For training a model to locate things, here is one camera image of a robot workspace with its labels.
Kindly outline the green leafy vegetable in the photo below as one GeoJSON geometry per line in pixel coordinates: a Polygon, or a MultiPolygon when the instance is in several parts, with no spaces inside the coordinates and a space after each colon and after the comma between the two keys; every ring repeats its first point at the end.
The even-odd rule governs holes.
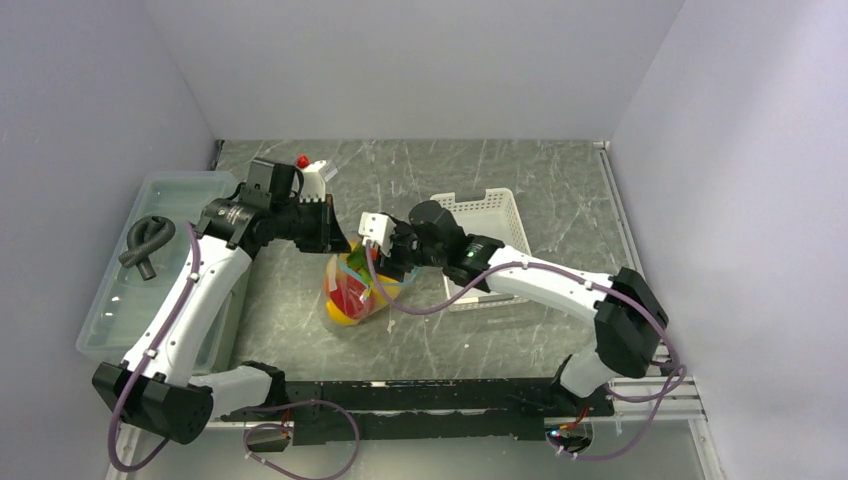
{"type": "Polygon", "coordinates": [[[372,278],[368,267],[368,255],[368,250],[363,245],[357,245],[345,259],[347,267],[365,282],[371,282],[372,278]]]}

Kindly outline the red bell pepper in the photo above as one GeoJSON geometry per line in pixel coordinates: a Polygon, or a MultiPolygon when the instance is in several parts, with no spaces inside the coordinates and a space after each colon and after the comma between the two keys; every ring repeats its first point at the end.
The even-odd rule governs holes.
{"type": "Polygon", "coordinates": [[[330,292],[330,300],[338,310],[356,319],[364,318],[372,309],[370,288],[355,277],[339,280],[330,292]]]}

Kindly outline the clear zip top bag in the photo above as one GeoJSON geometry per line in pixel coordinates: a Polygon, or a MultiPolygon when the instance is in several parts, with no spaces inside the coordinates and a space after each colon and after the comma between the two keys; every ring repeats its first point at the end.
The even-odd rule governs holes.
{"type": "Polygon", "coordinates": [[[330,257],[323,279],[327,316],[342,326],[358,325],[388,305],[370,275],[361,242],[349,245],[349,253],[330,257]]]}

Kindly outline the yellow lemon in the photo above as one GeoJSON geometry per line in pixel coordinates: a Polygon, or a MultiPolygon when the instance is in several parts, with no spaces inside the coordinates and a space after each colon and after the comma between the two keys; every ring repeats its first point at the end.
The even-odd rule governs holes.
{"type": "Polygon", "coordinates": [[[335,308],[334,304],[330,304],[327,309],[329,318],[336,324],[342,326],[355,326],[360,323],[356,318],[346,315],[343,311],[335,308]]]}
{"type": "Polygon", "coordinates": [[[377,281],[370,288],[370,299],[374,310],[384,308],[389,304],[388,298],[396,300],[404,289],[403,282],[394,281],[393,279],[378,275],[377,281]]]}

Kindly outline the yellow lemon front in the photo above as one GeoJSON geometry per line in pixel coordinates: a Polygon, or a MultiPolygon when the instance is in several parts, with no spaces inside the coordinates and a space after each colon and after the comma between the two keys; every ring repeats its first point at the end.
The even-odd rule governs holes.
{"type": "Polygon", "coordinates": [[[343,311],[335,308],[334,304],[330,304],[327,309],[329,318],[336,324],[342,326],[355,326],[360,323],[356,318],[346,315],[343,311]]]}

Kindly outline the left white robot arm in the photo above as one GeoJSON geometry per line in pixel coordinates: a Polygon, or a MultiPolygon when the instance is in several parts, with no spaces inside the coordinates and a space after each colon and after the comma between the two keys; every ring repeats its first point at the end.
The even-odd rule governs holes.
{"type": "Polygon", "coordinates": [[[188,444],[212,419],[253,411],[272,420],[285,411],[282,370],[247,361],[197,376],[194,364],[226,297],[270,242],[290,241],[302,253],[349,252],[327,191],[337,173],[331,160],[255,158],[231,195],[201,210],[184,266],[156,316],[120,362],[104,362],[93,375],[115,423],[188,444]]]}

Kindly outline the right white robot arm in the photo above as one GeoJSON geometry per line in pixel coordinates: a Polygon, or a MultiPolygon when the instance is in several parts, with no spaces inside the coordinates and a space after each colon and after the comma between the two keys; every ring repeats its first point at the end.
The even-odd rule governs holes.
{"type": "Polygon", "coordinates": [[[544,261],[505,241],[466,230],[453,213],[431,199],[406,220],[364,213],[358,233],[369,269],[399,279],[417,268],[441,271],[454,287],[433,307],[409,308],[430,315],[477,297],[527,300],[583,321],[590,344],[567,357],[551,388],[557,411],[574,415],[611,380],[646,376],[668,319],[644,277],[630,268],[616,274],[579,270],[544,261]]]}

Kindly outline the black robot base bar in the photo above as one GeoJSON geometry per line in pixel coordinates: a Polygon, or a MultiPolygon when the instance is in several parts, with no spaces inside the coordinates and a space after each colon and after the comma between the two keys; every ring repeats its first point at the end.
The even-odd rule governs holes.
{"type": "Polygon", "coordinates": [[[273,407],[241,410],[228,422],[287,419],[296,446],[331,441],[509,437],[541,440],[547,426],[578,416],[610,417],[603,389],[579,399],[548,378],[289,381],[273,407]]]}

